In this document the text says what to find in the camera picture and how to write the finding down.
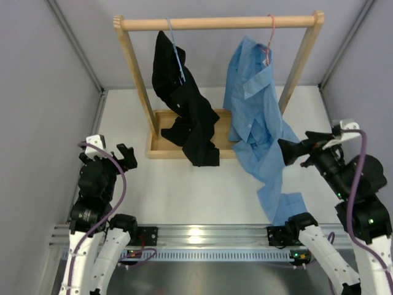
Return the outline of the pink plastic hanger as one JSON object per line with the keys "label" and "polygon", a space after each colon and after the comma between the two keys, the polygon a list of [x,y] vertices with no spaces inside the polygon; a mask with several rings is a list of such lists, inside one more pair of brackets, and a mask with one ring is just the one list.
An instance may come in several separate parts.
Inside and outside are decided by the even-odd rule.
{"label": "pink plastic hanger", "polygon": [[271,35],[268,41],[268,44],[263,47],[261,45],[258,46],[259,51],[265,54],[265,58],[262,60],[262,65],[264,65],[265,67],[270,65],[270,58],[271,58],[271,44],[273,42],[273,38],[274,38],[274,34],[276,31],[276,18],[273,14],[269,14],[268,15],[271,18],[272,21],[272,30],[271,30]]}

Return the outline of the light blue shirt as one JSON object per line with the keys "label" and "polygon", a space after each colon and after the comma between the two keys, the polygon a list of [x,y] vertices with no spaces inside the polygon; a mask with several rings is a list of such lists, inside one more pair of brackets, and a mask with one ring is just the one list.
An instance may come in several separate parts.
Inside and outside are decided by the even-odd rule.
{"label": "light blue shirt", "polygon": [[282,192],[285,164],[278,141],[299,139],[282,118],[268,46],[248,36],[239,43],[228,65],[223,107],[232,115],[229,140],[241,166],[263,183],[257,196],[269,222],[282,226],[306,212],[301,193]]}

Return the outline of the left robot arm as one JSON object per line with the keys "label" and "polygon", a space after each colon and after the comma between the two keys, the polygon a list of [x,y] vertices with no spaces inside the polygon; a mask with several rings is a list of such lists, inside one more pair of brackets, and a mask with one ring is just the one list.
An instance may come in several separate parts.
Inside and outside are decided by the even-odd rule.
{"label": "left robot arm", "polygon": [[138,166],[134,150],[124,144],[123,156],[105,150],[100,138],[82,143],[79,159],[79,196],[70,212],[69,249],[60,294],[106,294],[120,255],[137,242],[138,223],[134,216],[115,214],[111,205],[115,182]]}

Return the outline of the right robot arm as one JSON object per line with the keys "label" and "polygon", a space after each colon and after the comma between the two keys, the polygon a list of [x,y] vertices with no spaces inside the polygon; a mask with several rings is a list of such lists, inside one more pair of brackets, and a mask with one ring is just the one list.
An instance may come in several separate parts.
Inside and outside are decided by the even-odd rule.
{"label": "right robot arm", "polygon": [[300,213],[268,230],[271,246],[305,246],[329,278],[335,294],[392,294],[392,225],[377,193],[387,184],[381,162],[366,152],[363,130],[306,132],[299,143],[280,139],[284,163],[299,157],[314,166],[339,199],[335,210],[356,259],[353,269],[325,237],[316,218]]}

